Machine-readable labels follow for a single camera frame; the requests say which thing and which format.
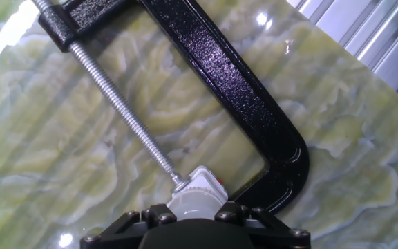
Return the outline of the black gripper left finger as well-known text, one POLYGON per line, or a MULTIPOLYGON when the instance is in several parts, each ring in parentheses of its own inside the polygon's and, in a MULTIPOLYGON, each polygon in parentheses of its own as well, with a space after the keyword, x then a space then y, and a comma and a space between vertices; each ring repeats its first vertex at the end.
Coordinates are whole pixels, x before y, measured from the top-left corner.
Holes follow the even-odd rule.
POLYGON ((130 211, 101 233, 89 233, 79 241, 81 249, 138 248, 144 235, 161 225, 174 223, 176 215, 166 204, 152 205, 141 212, 130 211))

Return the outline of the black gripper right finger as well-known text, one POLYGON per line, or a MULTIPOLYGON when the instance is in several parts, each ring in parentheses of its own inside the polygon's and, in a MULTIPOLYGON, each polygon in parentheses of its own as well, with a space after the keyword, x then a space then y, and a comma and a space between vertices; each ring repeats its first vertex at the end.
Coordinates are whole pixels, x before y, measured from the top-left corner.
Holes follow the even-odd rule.
POLYGON ((226 202, 214 221, 235 228, 232 239, 249 239, 254 248, 310 249, 310 232, 290 228, 262 207, 248 208, 234 201, 226 202))

